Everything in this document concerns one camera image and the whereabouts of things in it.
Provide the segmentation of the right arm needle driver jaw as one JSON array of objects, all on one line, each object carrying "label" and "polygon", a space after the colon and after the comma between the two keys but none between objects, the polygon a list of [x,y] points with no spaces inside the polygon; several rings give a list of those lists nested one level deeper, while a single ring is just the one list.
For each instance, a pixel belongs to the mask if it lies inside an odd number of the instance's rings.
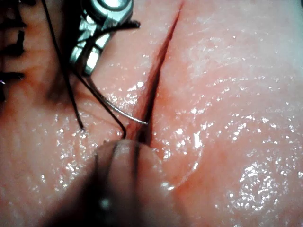
[{"label": "right arm needle driver jaw", "polygon": [[96,28],[97,25],[94,21],[90,19],[88,21],[86,19],[80,20],[76,41],[70,55],[70,64],[72,66],[75,66],[77,61],[80,59],[88,39],[94,35]]},{"label": "right arm needle driver jaw", "polygon": [[104,51],[107,43],[111,39],[110,33],[105,33],[99,37],[91,37],[87,40],[84,48],[84,68],[82,74],[90,76],[94,71],[102,52]]}]

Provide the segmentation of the right arm needle driver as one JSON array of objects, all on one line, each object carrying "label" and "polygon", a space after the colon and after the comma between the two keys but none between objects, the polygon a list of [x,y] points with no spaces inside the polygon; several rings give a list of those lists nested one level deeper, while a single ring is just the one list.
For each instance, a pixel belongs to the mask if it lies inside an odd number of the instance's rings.
[{"label": "right arm needle driver", "polygon": [[82,0],[80,31],[94,33],[134,28],[132,0]]}]

